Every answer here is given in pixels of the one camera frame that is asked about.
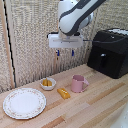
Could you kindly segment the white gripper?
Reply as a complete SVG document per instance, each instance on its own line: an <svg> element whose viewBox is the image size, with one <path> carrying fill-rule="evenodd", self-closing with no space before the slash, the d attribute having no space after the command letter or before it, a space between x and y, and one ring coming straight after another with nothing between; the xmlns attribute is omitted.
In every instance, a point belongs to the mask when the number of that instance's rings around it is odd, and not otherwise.
<svg viewBox="0 0 128 128"><path fill-rule="evenodd" d="M80 36L61 37L59 34L49 34L49 47L50 48L79 48L83 45L83 39ZM60 50L56 50L57 56L60 56Z"/></svg>

